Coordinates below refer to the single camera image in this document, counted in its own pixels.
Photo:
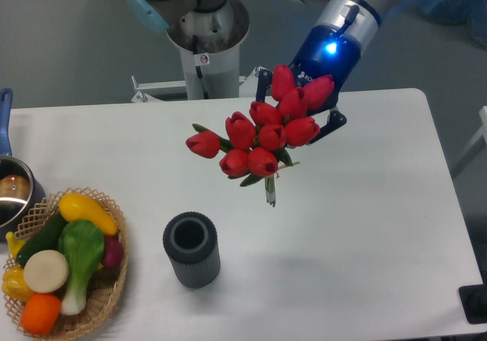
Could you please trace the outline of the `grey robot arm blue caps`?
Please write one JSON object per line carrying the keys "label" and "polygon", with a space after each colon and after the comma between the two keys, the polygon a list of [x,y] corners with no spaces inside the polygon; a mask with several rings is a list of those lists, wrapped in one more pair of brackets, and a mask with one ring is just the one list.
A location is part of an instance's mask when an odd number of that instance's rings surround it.
{"label": "grey robot arm blue caps", "polygon": [[[327,112],[321,136],[345,125],[339,92],[396,0],[295,0],[323,2],[324,9],[290,63],[294,79],[306,87],[330,75],[328,101],[310,108]],[[240,86],[240,45],[250,20],[239,0],[126,0],[133,14],[155,33],[165,33],[179,49],[190,100],[236,97]]]}

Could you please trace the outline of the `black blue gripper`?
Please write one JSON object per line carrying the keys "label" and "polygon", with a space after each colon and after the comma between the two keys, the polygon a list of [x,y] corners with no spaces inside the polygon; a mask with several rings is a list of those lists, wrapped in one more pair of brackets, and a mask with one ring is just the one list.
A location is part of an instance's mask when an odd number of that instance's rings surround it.
{"label": "black blue gripper", "polygon": [[[320,107],[308,109],[308,113],[321,113],[331,109],[326,125],[320,128],[308,145],[318,142],[347,123],[346,116],[336,106],[338,94],[360,58],[359,45],[348,35],[337,37],[331,27],[318,25],[312,28],[290,63],[289,68],[298,85],[305,86],[324,75],[331,75],[335,85],[330,96]],[[258,82],[255,101],[264,102],[266,92],[272,85],[273,73],[259,66],[256,68],[256,77]]]}

